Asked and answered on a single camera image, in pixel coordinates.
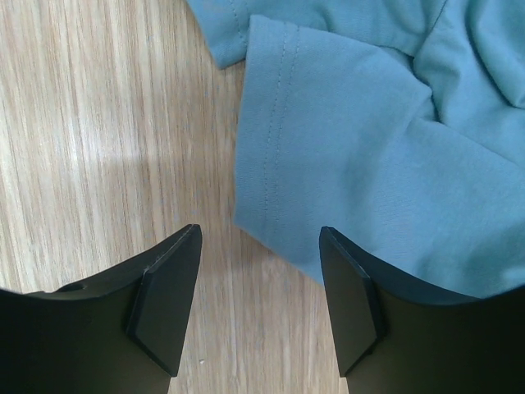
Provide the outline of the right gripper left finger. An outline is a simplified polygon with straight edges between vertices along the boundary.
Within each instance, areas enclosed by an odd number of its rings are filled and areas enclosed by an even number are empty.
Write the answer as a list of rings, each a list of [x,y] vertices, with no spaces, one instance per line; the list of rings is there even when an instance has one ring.
[[[1,293],[4,393],[166,393],[178,374],[202,232],[53,292]]]

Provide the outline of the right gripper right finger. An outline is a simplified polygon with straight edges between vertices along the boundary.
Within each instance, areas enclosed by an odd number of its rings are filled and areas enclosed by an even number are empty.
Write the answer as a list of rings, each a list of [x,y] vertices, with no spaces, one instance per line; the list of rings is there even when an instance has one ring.
[[[352,393],[521,393],[524,289],[475,298],[434,286],[332,227],[319,238],[341,377]]]

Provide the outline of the grey-blue t-shirt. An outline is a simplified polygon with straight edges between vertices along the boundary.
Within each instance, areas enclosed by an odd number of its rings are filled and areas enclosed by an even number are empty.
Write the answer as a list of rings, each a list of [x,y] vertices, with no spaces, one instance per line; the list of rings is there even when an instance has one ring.
[[[192,1],[244,62],[235,224],[317,280],[334,227],[422,280],[524,283],[521,1]]]

